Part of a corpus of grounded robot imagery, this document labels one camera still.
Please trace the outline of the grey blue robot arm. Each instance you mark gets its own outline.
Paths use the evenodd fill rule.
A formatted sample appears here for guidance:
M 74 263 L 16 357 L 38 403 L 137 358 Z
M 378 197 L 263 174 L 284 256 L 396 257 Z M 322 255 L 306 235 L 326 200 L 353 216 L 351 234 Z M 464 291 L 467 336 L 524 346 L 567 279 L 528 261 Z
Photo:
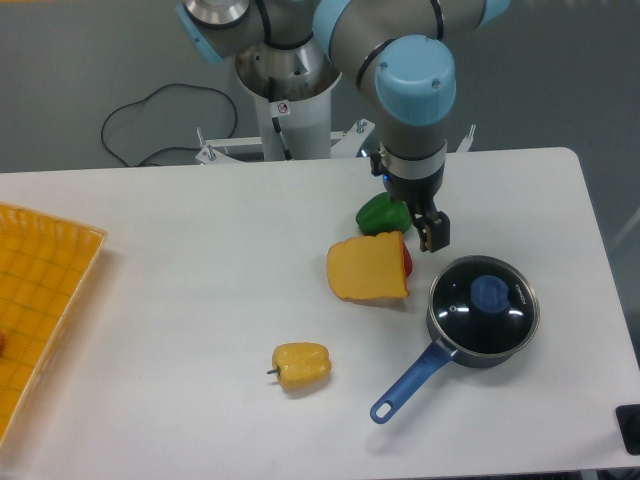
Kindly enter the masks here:
M 374 108 L 372 172 L 403 202 L 421 247 L 450 241 L 438 210 L 456 97 L 446 39 L 476 29 L 504 1 L 182 1 L 176 13 L 210 63 L 232 59 L 255 105 L 266 160 L 325 159 L 330 94 L 350 81 Z

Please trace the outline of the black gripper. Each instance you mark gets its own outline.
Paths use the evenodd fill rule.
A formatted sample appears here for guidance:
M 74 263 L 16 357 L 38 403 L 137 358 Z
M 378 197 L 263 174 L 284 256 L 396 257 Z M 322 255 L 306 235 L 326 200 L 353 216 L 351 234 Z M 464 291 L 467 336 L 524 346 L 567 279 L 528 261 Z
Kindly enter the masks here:
M 371 172 L 381 177 L 389 195 L 404 202 L 420 242 L 420 250 L 436 252 L 450 244 L 450 219 L 438 211 L 434 197 L 444 177 L 443 153 L 407 160 L 390 153 L 371 155 Z

